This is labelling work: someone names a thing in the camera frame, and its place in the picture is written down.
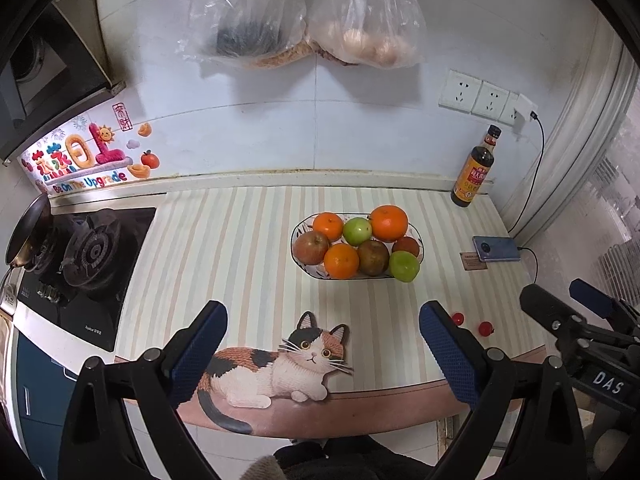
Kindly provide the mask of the cherry tomato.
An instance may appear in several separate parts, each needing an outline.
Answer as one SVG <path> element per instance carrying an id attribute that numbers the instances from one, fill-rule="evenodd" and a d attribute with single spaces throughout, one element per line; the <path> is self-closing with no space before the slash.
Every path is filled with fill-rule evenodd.
<path id="1" fill-rule="evenodd" d="M 495 329 L 494 329 L 494 326 L 491 324 L 491 322 L 484 321 L 484 322 L 481 322 L 480 325 L 477 327 L 477 331 L 480 334 L 480 336 L 489 337 L 495 331 Z"/>
<path id="2" fill-rule="evenodd" d="M 451 319 L 454 321 L 454 324 L 461 326 L 464 323 L 465 317 L 462 313 L 456 312 L 451 315 Z"/>

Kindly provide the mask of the green apple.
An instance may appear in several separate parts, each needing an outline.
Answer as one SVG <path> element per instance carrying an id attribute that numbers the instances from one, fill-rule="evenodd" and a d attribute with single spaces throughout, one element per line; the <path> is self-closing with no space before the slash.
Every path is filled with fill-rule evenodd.
<path id="1" fill-rule="evenodd" d="M 367 218 L 354 217 L 345 222 L 343 237 L 346 243 L 359 246 L 372 237 L 372 226 Z"/>
<path id="2" fill-rule="evenodd" d="M 411 283 L 420 272 L 420 261 L 411 252 L 398 250 L 390 255 L 390 275 L 403 283 Z"/>

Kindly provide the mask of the medium orange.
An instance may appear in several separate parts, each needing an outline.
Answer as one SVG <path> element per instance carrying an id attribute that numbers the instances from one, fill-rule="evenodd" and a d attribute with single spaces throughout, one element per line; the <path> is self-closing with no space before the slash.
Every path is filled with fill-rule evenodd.
<path id="1" fill-rule="evenodd" d="M 323 265 L 330 278 L 348 280 L 358 272 L 358 252 L 349 244 L 336 243 L 326 251 L 323 257 Z"/>

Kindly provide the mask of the dark orange fruit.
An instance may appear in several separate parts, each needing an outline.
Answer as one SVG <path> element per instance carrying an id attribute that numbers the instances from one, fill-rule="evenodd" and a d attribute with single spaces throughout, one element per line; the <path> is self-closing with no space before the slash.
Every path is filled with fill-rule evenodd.
<path id="1" fill-rule="evenodd" d="M 420 256 L 420 244 L 413 237 L 403 236 L 393 244 L 392 252 L 408 252 L 418 258 Z"/>

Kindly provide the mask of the red brown apple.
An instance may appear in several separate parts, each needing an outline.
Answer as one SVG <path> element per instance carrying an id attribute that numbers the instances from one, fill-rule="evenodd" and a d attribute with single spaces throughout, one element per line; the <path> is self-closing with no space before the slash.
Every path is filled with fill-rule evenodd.
<path id="1" fill-rule="evenodd" d="M 309 231 L 296 238 L 293 256 L 305 266 L 316 266 L 322 263 L 330 246 L 329 239 L 323 233 Z"/>

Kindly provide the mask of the striped table mat with cat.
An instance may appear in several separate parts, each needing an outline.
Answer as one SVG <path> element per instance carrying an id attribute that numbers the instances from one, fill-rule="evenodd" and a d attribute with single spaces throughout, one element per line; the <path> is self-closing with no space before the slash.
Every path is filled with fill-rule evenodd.
<path id="1" fill-rule="evenodd" d="M 293 260 L 295 227 L 317 212 L 368 214 L 380 205 L 403 209 L 423 243 L 416 279 L 321 281 Z M 468 208 L 444 192 L 392 188 L 214 188 L 171 193 L 158 206 L 128 287 L 115 342 L 133 360 L 188 326 L 209 300 L 228 311 L 224 343 L 277 348 L 305 312 L 323 328 L 350 329 L 350 374 L 326 378 L 322 402 L 277 399 L 265 410 L 217 408 L 264 437 L 375 434 L 456 414 L 461 404 L 421 337 L 420 307 L 437 300 L 476 332 L 494 329 L 486 347 L 514 359 L 544 358 L 544 334 L 520 309 L 529 278 L 519 262 L 469 271 L 462 263 L 477 235 L 506 232 L 487 196 Z"/>

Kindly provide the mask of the white wall socket middle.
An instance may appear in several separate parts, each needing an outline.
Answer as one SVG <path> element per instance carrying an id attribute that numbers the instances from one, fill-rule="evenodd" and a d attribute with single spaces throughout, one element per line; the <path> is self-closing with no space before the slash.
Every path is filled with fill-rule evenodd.
<path id="1" fill-rule="evenodd" d="M 498 120 L 506 106 L 510 91 L 484 80 L 480 85 L 471 114 L 491 120 Z"/>

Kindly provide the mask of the large orange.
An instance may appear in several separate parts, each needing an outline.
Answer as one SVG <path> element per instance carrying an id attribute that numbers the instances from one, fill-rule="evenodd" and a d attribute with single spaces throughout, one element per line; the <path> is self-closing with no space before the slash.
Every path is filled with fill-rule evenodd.
<path id="1" fill-rule="evenodd" d="M 391 243 L 405 236 L 409 220 L 405 211 L 395 205 L 378 206 L 369 214 L 372 234 L 377 240 Z"/>

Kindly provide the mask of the cherry tomato left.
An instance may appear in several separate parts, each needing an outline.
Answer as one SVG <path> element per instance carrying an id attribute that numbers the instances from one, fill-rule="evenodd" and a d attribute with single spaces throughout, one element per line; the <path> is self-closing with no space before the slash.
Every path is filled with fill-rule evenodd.
<path id="1" fill-rule="evenodd" d="M 451 319 L 454 321 L 454 324 L 461 326 L 464 323 L 465 317 L 462 313 L 456 312 L 451 315 Z"/>

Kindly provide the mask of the floral oval ceramic plate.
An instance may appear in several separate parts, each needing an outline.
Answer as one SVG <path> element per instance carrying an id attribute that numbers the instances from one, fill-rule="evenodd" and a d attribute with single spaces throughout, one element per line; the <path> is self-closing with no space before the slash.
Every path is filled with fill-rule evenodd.
<path id="1" fill-rule="evenodd" d="M 337 215 L 342 219 L 343 223 L 345 224 L 348 220 L 352 218 L 368 218 L 367 214 L 362 214 L 361 212 L 339 212 Z M 303 218 L 303 220 L 300 220 L 296 224 L 295 228 L 292 229 L 291 255 L 292 255 L 293 261 L 296 263 L 296 266 L 298 266 L 299 269 L 302 269 L 306 274 L 308 274 L 312 278 L 316 278 L 317 280 L 335 280 L 333 276 L 331 276 L 328 272 L 326 272 L 326 268 L 324 267 L 323 260 L 320 261 L 318 264 L 314 264 L 312 266 L 311 264 L 303 263 L 302 260 L 299 260 L 299 258 L 296 257 L 294 252 L 295 243 L 297 242 L 299 237 L 303 236 L 307 232 L 311 232 L 314 229 L 312 225 L 314 224 L 314 220 L 316 220 L 318 216 L 320 216 L 320 212 L 317 212 L 316 214 L 311 214 L 310 216 Z M 408 223 L 408 230 L 406 232 L 405 237 L 412 238 L 416 242 L 416 244 L 418 244 L 418 254 L 416 255 L 416 258 L 418 259 L 419 263 L 422 264 L 424 260 L 424 250 L 425 250 L 424 243 L 423 243 L 420 232 L 411 222 Z M 379 240 L 379 239 L 376 238 L 375 236 L 372 236 L 371 240 Z M 380 242 L 385 245 L 385 247 L 387 248 L 390 254 L 393 252 L 393 247 L 396 244 L 396 242 L 382 242 L 382 240 L 380 240 Z M 336 243 L 346 244 L 346 238 L 344 238 L 344 235 L 342 235 L 342 237 L 336 242 L 332 242 L 332 245 L 335 245 Z M 385 270 L 383 274 L 380 274 L 378 276 L 369 276 L 367 274 L 362 274 L 360 271 L 358 271 L 356 274 L 351 276 L 349 280 L 386 280 L 386 278 L 394 278 L 393 274 L 390 273 L 390 270 L 388 270 L 388 268 L 387 270 Z"/>

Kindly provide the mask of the white wall socket right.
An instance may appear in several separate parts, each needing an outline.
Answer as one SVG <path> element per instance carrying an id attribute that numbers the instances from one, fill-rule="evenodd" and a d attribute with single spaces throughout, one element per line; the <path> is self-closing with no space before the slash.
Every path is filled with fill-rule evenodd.
<path id="1" fill-rule="evenodd" d="M 499 117 L 499 122 L 508 126 L 514 126 L 516 123 L 516 115 L 518 114 L 515 110 L 515 104 L 518 102 L 518 98 L 520 95 L 516 92 L 510 92 L 508 99 L 506 100 L 506 105 Z"/>

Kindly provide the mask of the white wall socket left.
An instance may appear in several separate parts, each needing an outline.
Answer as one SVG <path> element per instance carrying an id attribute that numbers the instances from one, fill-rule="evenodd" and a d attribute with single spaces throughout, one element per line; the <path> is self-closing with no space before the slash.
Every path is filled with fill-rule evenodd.
<path id="1" fill-rule="evenodd" d="M 480 93 L 480 78 L 450 70 L 442 88 L 438 105 L 448 110 L 469 113 Z"/>

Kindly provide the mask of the plastic bag with dark contents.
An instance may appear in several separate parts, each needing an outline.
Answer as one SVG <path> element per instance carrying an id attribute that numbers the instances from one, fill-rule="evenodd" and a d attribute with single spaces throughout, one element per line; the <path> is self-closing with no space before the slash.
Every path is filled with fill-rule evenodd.
<path id="1" fill-rule="evenodd" d="M 178 51 L 199 63 L 276 68 L 314 52 L 305 0 L 191 0 Z"/>

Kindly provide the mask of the small orange mandarin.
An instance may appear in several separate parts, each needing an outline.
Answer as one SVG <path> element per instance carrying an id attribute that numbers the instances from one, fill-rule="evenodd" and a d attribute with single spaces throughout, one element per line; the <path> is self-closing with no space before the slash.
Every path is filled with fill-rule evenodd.
<path id="1" fill-rule="evenodd" d="M 334 243 L 342 237 L 344 222 L 338 214 L 326 211 L 314 218 L 312 228 L 325 235 L 331 243 Z"/>

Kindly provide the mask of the brown label card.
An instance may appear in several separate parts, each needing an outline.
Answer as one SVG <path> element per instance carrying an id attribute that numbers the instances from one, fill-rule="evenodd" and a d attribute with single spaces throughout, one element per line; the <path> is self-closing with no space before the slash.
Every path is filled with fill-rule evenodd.
<path id="1" fill-rule="evenodd" d="M 466 272 L 480 271 L 487 269 L 487 263 L 480 260 L 476 252 L 462 252 L 460 254 L 463 269 Z"/>

